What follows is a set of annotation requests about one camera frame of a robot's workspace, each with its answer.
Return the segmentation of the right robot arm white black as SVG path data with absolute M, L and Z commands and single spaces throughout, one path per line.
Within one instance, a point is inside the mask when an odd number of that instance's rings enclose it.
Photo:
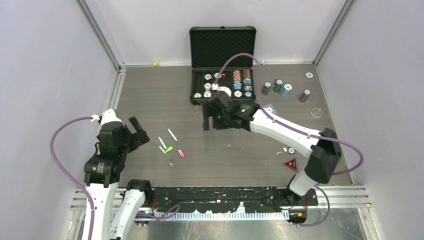
M 317 184 L 327 184 L 338 165 L 342 150 L 336 133 L 300 126 L 260 108 L 253 101 L 236 100 L 225 91 L 216 91 L 202 105 L 203 129 L 209 130 L 209 120 L 216 130 L 244 129 L 262 134 L 292 147 L 307 158 L 304 169 L 289 181 L 283 200 L 288 205 L 299 205 L 307 192 Z

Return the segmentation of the white pen green end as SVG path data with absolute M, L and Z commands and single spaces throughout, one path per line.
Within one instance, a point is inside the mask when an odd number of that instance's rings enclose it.
M 172 130 L 170 128 L 167 128 L 167 131 L 169 132 L 169 134 L 171 135 L 171 137 L 173 138 L 174 141 L 178 141 L 177 137 L 174 135 L 174 133 L 172 132 Z

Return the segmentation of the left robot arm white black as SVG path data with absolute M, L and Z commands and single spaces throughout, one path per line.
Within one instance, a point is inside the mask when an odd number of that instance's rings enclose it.
M 146 131 L 135 116 L 129 118 L 135 133 L 117 117 L 101 118 L 98 138 L 99 153 L 84 166 L 86 191 L 90 194 L 84 219 L 82 239 L 125 240 L 140 207 L 148 207 L 154 199 L 149 180 L 132 179 L 116 215 L 112 215 L 120 175 L 129 153 L 149 142 Z

